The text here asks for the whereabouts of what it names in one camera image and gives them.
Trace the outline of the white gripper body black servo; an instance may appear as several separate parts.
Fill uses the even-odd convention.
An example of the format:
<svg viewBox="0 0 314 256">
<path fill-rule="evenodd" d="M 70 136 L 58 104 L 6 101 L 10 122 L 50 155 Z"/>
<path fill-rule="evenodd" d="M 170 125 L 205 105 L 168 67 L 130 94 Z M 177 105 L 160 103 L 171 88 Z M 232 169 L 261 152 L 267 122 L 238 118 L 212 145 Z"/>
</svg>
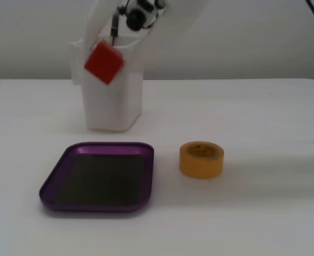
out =
<svg viewBox="0 0 314 256">
<path fill-rule="evenodd" d="M 127 27 L 131 31 L 139 32 L 152 28 L 165 8 L 166 2 L 163 0 L 131 0 L 117 10 L 120 15 L 126 16 Z"/>
</svg>

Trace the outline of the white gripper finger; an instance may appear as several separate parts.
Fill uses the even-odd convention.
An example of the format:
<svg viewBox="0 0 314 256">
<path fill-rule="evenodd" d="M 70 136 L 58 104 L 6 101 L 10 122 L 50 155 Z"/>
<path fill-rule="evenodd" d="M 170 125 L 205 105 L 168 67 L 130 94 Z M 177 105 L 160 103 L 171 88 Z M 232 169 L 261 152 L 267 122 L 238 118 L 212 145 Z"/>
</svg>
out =
<svg viewBox="0 0 314 256">
<path fill-rule="evenodd" d="M 121 35 L 121 52 L 123 54 L 123 70 L 145 69 L 145 44 L 150 35 L 149 30 L 141 32 L 127 32 Z"/>
<path fill-rule="evenodd" d="M 98 34 L 106 26 L 108 20 L 116 12 L 120 1 L 96 0 L 93 1 L 85 20 L 85 31 L 83 39 L 83 53 L 89 56 L 95 45 Z"/>
</svg>

